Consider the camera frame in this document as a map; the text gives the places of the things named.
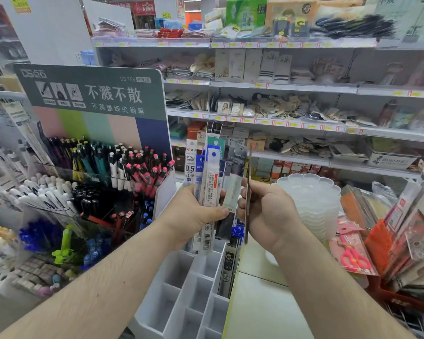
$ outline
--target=person's left hand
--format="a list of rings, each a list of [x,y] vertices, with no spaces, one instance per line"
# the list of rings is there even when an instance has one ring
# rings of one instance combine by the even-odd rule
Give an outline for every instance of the person's left hand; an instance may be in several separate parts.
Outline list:
[[[181,249],[205,224],[222,220],[229,214],[229,209],[223,206],[200,206],[193,195],[194,188],[192,184],[179,189],[156,220],[164,230],[169,231],[172,250]]]

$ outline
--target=teal package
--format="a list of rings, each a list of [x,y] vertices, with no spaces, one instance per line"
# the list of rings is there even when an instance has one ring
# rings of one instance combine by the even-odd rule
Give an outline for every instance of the teal package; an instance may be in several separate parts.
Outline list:
[[[226,26],[264,26],[266,11],[267,0],[226,0]]]

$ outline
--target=white plastic tray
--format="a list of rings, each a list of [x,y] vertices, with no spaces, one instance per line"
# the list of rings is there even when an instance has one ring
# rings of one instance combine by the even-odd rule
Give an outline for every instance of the white plastic tray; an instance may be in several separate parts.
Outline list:
[[[229,299],[217,295],[226,242],[207,256],[170,253],[129,322],[139,339],[219,339]]]

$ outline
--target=stack of plastic bowls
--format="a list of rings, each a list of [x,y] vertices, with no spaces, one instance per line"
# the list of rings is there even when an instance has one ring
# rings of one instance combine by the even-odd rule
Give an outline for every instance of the stack of plastic bowls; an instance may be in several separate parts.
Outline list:
[[[277,181],[292,197],[302,223],[321,242],[331,239],[338,227],[341,188],[329,178],[292,174]]]

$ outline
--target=yellow sign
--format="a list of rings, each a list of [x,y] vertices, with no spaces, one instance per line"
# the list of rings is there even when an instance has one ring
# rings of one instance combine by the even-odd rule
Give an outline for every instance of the yellow sign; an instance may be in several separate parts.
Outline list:
[[[31,13],[30,5],[27,0],[11,0],[16,13]]]

